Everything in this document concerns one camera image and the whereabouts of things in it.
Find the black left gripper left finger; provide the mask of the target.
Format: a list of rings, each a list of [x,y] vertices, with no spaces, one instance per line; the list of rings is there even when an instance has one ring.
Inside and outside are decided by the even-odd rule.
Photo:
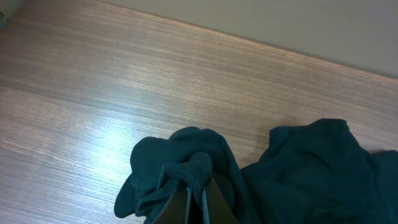
[[[152,224],[188,224],[190,189],[180,180]]]

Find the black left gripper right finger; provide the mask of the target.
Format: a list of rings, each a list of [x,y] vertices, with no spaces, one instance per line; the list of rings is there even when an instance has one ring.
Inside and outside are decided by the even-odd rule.
[[[204,224],[239,224],[212,177],[202,193],[202,213]]]

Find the black shorts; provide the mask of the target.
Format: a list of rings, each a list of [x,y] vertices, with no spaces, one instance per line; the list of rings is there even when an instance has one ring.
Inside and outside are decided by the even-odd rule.
[[[225,138],[186,127],[133,148],[114,214],[152,223],[182,180],[188,223],[203,223],[202,193],[216,181],[239,223],[396,223],[397,152],[370,153],[345,120],[278,126],[259,160],[239,168]]]

